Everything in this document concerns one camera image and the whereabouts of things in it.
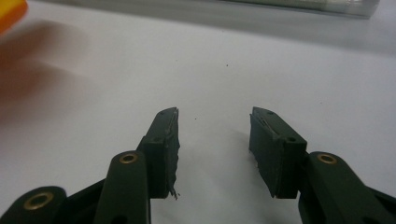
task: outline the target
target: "orange object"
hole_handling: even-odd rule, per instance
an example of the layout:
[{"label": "orange object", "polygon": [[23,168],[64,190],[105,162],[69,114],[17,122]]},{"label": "orange object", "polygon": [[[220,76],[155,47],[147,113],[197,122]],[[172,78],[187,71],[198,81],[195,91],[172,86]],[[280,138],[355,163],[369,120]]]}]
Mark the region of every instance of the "orange object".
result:
[{"label": "orange object", "polygon": [[24,0],[0,0],[0,34],[22,18],[26,11]]}]

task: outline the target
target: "white surface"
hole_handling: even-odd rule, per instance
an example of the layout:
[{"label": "white surface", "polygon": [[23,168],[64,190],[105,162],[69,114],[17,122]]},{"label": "white surface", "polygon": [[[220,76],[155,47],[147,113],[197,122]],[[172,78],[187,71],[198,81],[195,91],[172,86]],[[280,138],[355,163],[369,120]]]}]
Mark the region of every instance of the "white surface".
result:
[{"label": "white surface", "polygon": [[211,1],[29,2],[0,37],[0,213],[41,186],[70,195],[180,110],[177,191],[152,223],[301,223],[248,153],[253,106],[308,150],[396,196],[396,2],[370,20]]}]

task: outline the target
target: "metal grommet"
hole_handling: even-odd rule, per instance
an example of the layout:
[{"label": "metal grommet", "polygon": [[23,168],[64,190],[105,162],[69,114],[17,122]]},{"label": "metal grommet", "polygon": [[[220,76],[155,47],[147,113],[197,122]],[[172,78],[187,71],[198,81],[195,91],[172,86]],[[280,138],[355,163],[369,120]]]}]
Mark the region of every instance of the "metal grommet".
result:
[{"label": "metal grommet", "polygon": [[318,154],[318,160],[331,165],[337,163],[337,159],[329,154]]},{"label": "metal grommet", "polygon": [[26,210],[36,210],[44,207],[47,203],[52,201],[52,199],[53,194],[51,192],[37,193],[23,204],[23,208]]},{"label": "metal grommet", "polygon": [[120,157],[120,162],[124,164],[132,163],[137,161],[137,155],[134,153],[128,153]]}]

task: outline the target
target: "white table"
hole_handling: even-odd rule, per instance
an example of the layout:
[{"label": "white table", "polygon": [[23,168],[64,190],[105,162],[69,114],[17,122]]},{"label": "white table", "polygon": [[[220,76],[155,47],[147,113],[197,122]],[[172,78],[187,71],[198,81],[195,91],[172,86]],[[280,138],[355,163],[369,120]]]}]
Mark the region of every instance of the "white table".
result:
[{"label": "white table", "polygon": [[370,20],[220,1],[30,1],[0,37],[0,213],[23,193],[68,195],[180,111],[173,198],[152,223],[301,223],[248,153],[253,106],[308,151],[342,157],[396,196],[396,2]]}]

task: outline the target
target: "clamp jaw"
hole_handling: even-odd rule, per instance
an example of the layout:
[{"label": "clamp jaw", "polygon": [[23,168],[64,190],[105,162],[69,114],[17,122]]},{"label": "clamp jaw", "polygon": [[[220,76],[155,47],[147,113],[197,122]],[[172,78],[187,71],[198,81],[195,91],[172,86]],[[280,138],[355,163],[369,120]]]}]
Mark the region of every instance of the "clamp jaw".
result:
[{"label": "clamp jaw", "polygon": [[254,107],[249,150],[273,197],[295,199],[304,224],[396,223],[396,199],[366,187],[340,157],[307,153],[306,141],[276,113]]},{"label": "clamp jaw", "polygon": [[1,224],[149,224],[152,198],[177,196],[178,110],[157,114],[136,151],[115,156],[106,179],[66,196],[59,187],[33,189],[0,218]]}]

